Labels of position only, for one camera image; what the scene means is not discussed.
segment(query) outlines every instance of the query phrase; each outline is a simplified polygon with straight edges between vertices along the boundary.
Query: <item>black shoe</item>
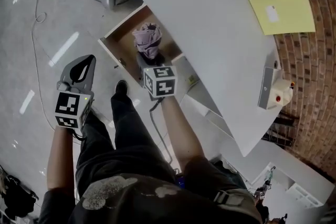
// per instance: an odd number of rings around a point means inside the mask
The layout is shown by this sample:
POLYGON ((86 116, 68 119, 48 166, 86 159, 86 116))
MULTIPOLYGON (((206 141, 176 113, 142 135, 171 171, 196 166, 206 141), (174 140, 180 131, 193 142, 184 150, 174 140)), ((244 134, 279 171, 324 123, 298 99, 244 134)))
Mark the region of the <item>black shoe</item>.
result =
POLYGON ((125 80, 120 80, 115 88, 116 93, 128 94, 128 84, 125 80))

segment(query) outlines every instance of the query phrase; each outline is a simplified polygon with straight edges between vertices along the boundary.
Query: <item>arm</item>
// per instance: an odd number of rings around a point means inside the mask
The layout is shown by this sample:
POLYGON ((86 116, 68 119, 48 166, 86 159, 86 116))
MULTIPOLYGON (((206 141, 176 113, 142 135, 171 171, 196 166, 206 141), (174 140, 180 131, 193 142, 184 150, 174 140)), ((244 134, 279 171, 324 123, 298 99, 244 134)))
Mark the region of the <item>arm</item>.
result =
POLYGON ((57 126, 48 162, 48 190, 61 189, 66 194, 73 196, 73 171, 72 134, 68 129, 57 126))
POLYGON ((184 171, 190 160, 204 157, 202 146, 175 97, 166 97, 161 106, 175 156, 184 171))

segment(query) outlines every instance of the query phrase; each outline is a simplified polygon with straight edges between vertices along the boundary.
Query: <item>yellow folder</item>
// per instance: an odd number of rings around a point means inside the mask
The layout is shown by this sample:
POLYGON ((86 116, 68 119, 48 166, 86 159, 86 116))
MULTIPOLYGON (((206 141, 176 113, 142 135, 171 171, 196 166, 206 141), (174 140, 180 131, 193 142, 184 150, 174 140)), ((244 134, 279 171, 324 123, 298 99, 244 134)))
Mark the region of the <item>yellow folder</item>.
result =
POLYGON ((309 0, 249 0, 264 35, 315 32, 309 0))

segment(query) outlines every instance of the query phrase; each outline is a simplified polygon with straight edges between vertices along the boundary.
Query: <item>open drawer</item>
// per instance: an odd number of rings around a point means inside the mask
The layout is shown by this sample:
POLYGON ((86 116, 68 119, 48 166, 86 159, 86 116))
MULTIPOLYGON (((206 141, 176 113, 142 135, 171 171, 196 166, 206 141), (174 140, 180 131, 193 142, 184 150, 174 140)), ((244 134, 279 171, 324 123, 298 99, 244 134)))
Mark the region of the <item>open drawer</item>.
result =
POLYGON ((181 54, 179 47, 176 45, 170 34, 146 5, 139 7, 119 25, 107 33, 105 37, 98 40, 115 62, 121 68, 126 69, 138 83, 142 76, 136 61, 138 50, 134 45, 134 36, 132 35, 132 32, 135 29, 140 29, 141 25, 145 22, 160 25, 162 40, 159 49, 160 53, 165 57, 165 62, 169 62, 181 54))

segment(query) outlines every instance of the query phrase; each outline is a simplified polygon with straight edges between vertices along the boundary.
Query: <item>white table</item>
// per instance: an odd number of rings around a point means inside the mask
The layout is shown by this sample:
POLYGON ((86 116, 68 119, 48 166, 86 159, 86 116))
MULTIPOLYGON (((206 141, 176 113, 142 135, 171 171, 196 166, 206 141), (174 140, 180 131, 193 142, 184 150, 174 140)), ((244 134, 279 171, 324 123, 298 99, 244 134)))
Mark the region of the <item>white table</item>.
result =
POLYGON ((144 2, 195 69, 246 156, 280 112, 257 105, 264 66, 279 62, 273 36, 263 35, 248 0, 144 2))

